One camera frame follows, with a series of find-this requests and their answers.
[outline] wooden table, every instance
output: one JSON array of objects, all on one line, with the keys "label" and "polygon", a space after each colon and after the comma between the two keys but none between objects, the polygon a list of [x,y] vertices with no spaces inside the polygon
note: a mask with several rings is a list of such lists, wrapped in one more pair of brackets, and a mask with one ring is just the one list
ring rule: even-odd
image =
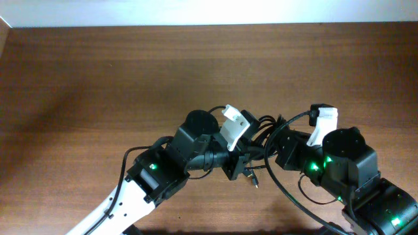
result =
[{"label": "wooden table", "polygon": [[[0,60],[0,234],[66,233],[116,186],[127,148],[221,104],[286,118],[333,104],[338,126],[357,126],[377,151],[383,177],[418,198],[417,78],[418,23],[12,29]],[[307,119],[293,127],[312,131]],[[340,203],[311,204],[298,172],[274,170],[309,209],[349,229]],[[319,228],[257,174],[258,189],[215,169],[136,225]],[[304,188],[331,199],[308,180]]]}]

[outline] robotic arm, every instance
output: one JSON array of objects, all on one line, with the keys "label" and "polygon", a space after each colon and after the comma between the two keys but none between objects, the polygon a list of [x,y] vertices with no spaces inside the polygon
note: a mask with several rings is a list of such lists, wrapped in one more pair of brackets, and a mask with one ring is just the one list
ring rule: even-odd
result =
[{"label": "robotic arm", "polygon": [[[222,128],[211,114],[217,108],[224,108],[227,118]],[[289,128],[303,115],[309,115],[310,125],[315,126],[312,134]],[[192,111],[174,137],[128,150],[118,186],[68,235],[140,234],[132,224],[184,187],[190,179],[188,171],[209,174],[221,167],[229,180],[236,180],[239,174],[249,174],[252,168],[247,164],[263,159],[266,165],[260,168],[267,168],[278,187],[300,209],[331,231],[347,234],[307,211],[281,186],[268,163],[268,158],[275,155],[284,170],[303,172],[314,185],[343,203],[342,214],[357,234],[408,234],[418,225],[417,202],[380,177],[377,154],[357,128],[336,130],[337,115],[337,109],[326,104],[313,104],[309,111],[289,121],[281,116],[277,121],[271,116],[256,119],[248,111],[239,112],[229,105],[208,112]],[[147,150],[135,159],[124,177],[127,155],[137,149]]]}]

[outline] white wall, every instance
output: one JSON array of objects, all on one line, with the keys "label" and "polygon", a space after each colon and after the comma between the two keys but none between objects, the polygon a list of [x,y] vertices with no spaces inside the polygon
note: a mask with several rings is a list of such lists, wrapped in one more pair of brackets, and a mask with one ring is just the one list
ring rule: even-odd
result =
[{"label": "white wall", "polygon": [[418,0],[0,0],[12,27],[417,21]]}]

